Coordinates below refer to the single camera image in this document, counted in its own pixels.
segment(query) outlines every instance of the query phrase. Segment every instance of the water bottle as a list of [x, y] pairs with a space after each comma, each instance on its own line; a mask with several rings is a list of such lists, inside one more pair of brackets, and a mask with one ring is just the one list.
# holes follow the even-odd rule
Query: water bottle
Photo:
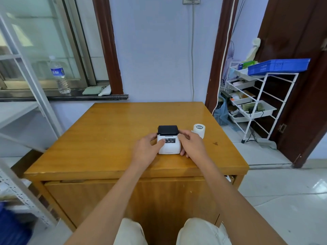
[[50, 69], [53, 76], [57, 80], [58, 90], [60, 94], [68, 94], [70, 93], [70, 88], [68, 82], [65, 78], [65, 72], [63, 71], [63, 67], [59, 62], [56, 61], [55, 56], [50, 56]]

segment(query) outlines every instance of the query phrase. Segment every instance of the wall switch plate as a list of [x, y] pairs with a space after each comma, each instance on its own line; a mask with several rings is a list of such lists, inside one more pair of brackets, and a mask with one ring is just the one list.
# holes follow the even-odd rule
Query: wall switch plate
[[183, 0], [183, 4], [200, 4], [200, 0]]

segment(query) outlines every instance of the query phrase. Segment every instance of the hand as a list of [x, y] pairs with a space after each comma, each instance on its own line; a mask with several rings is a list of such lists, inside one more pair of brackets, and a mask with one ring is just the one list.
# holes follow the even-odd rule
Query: hand
[[190, 157], [196, 165], [204, 159], [209, 158], [205, 150], [202, 138], [194, 132], [188, 130], [179, 130], [178, 139], [181, 141], [183, 149], [181, 156], [186, 154], [186, 157]]
[[151, 145], [150, 141], [156, 138], [157, 133], [151, 133], [137, 140], [133, 150], [132, 164], [136, 164], [143, 170], [151, 164], [161, 147], [165, 144], [165, 139], [161, 139], [155, 145]]

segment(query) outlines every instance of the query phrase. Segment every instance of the blue plastic basket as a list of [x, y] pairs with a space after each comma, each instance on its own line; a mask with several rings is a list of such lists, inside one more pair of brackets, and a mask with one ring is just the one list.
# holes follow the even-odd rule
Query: blue plastic basket
[[17, 221], [15, 214], [0, 203], [0, 245], [26, 245], [32, 231]]
[[268, 72], [297, 73], [308, 69], [310, 58], [268, 60], [248, 67], [248, 75], [264, 75]]

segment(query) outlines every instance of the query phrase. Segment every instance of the forearm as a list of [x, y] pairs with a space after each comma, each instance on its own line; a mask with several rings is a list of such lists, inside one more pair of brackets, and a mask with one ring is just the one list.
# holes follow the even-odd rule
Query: forearm
[[112, 245], [130, 196], [143, 171], [136, 163], [131, 163], [123, 176], [77, 228], [65, 245]]
[[233, 245], [282, 244], [284, 240], [265, 221], [209, 159], [199, 165], [216, 203]]

